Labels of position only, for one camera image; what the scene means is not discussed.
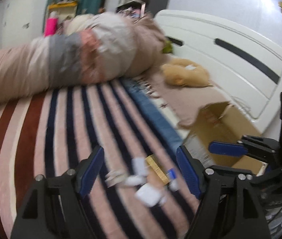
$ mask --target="blue object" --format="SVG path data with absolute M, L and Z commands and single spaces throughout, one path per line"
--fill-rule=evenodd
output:
M 225 155 L 225 156 L 244 156 L 248 153 L 247 148 L 240 144 L 230 144 L 222 142 L 211 142 L 208 150 L 212 154 Z
M 93 184 L 100 172 L 102 165 L 104 164 L 104 150 L 102 147 L 99 147 L 96 152 L 93 152 L 94 156 L 91 160 L 88 168 L 81 179 L 81 189 L 79 194 L 84 197 L 91 192 Z
M 191 194 L 195 195 L 197 199 L 201 199 L 202 191 L 199 188 L 199 177 L 181 147 L 176 151 L 176 160 Z
M 167 175 L 169 176 L 171 181 L 176 179 L 176 173 L 173 168 L 167 171 Z

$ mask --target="pink bottle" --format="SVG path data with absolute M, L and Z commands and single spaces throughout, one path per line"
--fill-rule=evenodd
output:
M 45 37 L 56 34 L 58 27 L 58 15 L 57 12 L 50 13 L 49 19 L 47 19 Z

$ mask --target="blue gripper pad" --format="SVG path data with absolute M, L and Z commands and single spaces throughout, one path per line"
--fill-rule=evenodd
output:
M 182 147 L 179 147 L 176 150 L 176 160 L 181 169 L 186 184 L 188 185 L 189 191 L 191 192 L 191 194 L 195 195 L 197 199 L 201 199 L 202 191 L 199 186 L 199 176 L 196 174 L 196 171 L 192 167 L 188 159 L 189 157 L 192 160 L 196 160 L 191 157 L 190 153 L 186 149 L 184 150 Z
M 209 144 L 208 150 L 212 154 L 235 157 L 244 156 L 248 153 L 248 150 L 243 145 L 215 141 Z
M 87 159 L 87 162 L 78 171 L 77 192 L 83 198 L 91 192 L 103 163 L 104 150 L 102 147 L 96 147 Z

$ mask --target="cardboard box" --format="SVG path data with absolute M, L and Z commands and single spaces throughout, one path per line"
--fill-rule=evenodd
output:
M 266 163 L 248 156 L 232 157 L 211 154 L 208 145 L 212 141 L 236 143 L 242 135 L 261 136 L 252 123 L 245 118 L 241 111 L 230 102 L 208 104 L 200 109 L 196 122 L 191 127 L 184 144 L 191 143 L 191 139 L 199 139 L 204 151 L 216 165 L 251 170 L 255 175 L 260 175 L 266 168 Z M 202 154 L 202 149 L 197 148 L 197 154 Z

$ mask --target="rolled comforter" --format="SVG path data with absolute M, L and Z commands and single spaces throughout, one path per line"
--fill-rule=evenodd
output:
M 49 88 L 137 76 L 159 60 L 165 45 L 164 34 L 150 17 L 133 24 L 103 13 L 80 29 L 0 50 L 0 103 Z

